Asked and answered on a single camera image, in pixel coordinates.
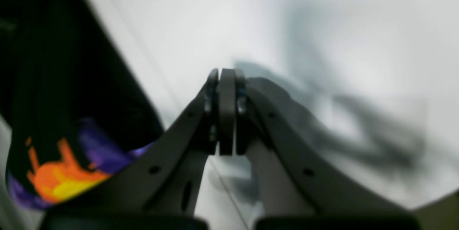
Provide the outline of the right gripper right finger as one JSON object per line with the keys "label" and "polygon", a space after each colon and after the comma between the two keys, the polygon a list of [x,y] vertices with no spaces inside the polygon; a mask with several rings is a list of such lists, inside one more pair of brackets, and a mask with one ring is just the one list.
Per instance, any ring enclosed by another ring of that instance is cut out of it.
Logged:
{"label": "right gripper right finger", "polygon": [[235,71],[236,152],[259,178],[259,223],[416,223],[411,212],[345,176],[311,148],[276,107]]}

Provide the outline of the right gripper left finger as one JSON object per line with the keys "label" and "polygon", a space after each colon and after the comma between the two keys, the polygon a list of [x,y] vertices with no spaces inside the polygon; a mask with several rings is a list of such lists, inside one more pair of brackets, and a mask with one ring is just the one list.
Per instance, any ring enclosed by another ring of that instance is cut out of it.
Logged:
{"label": "right gripper left finger", "polygon": [[165,134],[133,164],[49,210],[43,223],[201,223],[193,218],[219,141],[218,69]]}

